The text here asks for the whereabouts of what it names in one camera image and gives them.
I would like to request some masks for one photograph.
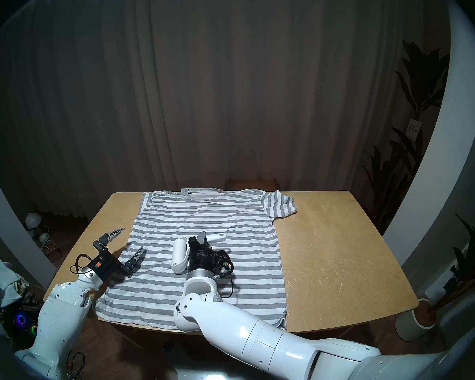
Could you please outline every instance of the shirt sleeve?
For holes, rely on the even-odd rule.
[[[285,218],[297,212],[294,199],[285,196],[280,191],[266,193],[262,197],[262,207],[271,218]]]

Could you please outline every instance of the potted plant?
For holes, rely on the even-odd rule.
[[[392,128],[400,141],[389,141],[391,154],[388,159],[374,146],[371,169],[363,166],[373,191],[371,206],[363,208],[381,235],[389,226],[420,166],[424,156],[420,117],[431,106],[440,107],[449,66],[449,55],[440,57],[440,49],[424,54],[414,42],[406,41],[403,41],[403,47],[409,60],[401,60],[409,81],[399,71],[395,72],[406,100],[413,107],[414,118],[410,120],[407,134]]]
[[[466,254],[454,247],[457,267],[453,265],[450,268],[454,276],[443,287],[445,295],[437,303],[431,305],[428,299],[420,298],[415,309],[403,312],[396,318],[396,332],[403,340],[410,341],[423,335],[435,326],[438,309],[470,292],[475,292],[475,226],[470,226],[459,215],[456,216],[469,233]]]

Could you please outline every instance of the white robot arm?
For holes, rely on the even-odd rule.
[[[16,352],[16,357],[47,378],[62,379],[65,360],[92,304],[86,294],[97,291],[102,283],[88,269],[77,281],[56,285],[40,310],[33,346]]]
[[[79,257],[87,256],[78,256],[77,280],[53,288],[40,310],[33,346],[16,352],[16,357],[45,377],[64,378],[67,356],[81,333],[92,304],[93,296],[88,294],[97,291],[115,271],[130,275],[144,252],[144,248],[139,249],[123,264],[108,251],[107,243],[123,230],[114,230],[96,240],[93,245],[99,254],[81,271],[77,261]]]
[[[213,346],[279,378],[304,380],[312,372],[313,379],[348,380],[363,359],[380,355],[374,347],[347,340],[304,339],[231,304],[202,297],[187,294],[176,317],[193,319]]]
[[[131,274],[144,251],[141,248],[126,264],[120,263],[106,247],[107,242],[119,234],[116,232],[106,233],[94,242],[99,255],[78,273],[77,281],[55,286],[39,314],[33,346],[16,352],[18,358],[47,378],[64,378],[65,360],[82,330],[92,302],[88,293],[98,290],[114,271]],[[182,241],[179,247],[188,249],[187,240]],[[381,356],[374,347],[348,340],[304,339],[222,302],[214,279],[229,275],[234,269],[227,263],[230,262],[228,255],[221,252],[212,255],[205,233],[198,237],[197,242],[195,237],[189,242],[194,256],[182,253],[181,261],[176,262],[183,263],[185,257],[192,261],[183,295],[174,309],[176,325],[184,331],[200,329],[208,342],[224,353],[279,378],[443,378],[450,367],[447,363],[457,359],[475,335],[475,330],[472,330],[463,342],[442,354],[402,356]]]

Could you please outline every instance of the gray and white striped shirt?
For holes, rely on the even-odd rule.
[[[121,253],[126,262],[141,247],[145,257],[130,278],[115,274],[95,311],[106,320],[176,329],[173,309],[186,280],[171,270],[172,245],[183,236],[226,233],[213,245],[224,249],[235,266],[234,293],[226,302],[270,324],[287,310],[275,218],[296,212],[294,200],[279,191],[182,189],[144,193],[140,213]],[[221,295],[230,294],[229,277],[217,280]]]

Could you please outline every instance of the white curved wall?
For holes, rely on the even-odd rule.
[[[475,220],[475,28],[454,0],[448,3],[450,64],[440,114],[417,175],[383,236],[414,290],[435,267],[452,260],[452,245],[464,239],[454,214]],[[468,194],[469,203],[459,204]],[[407,261],[414,251],[417,256]]]

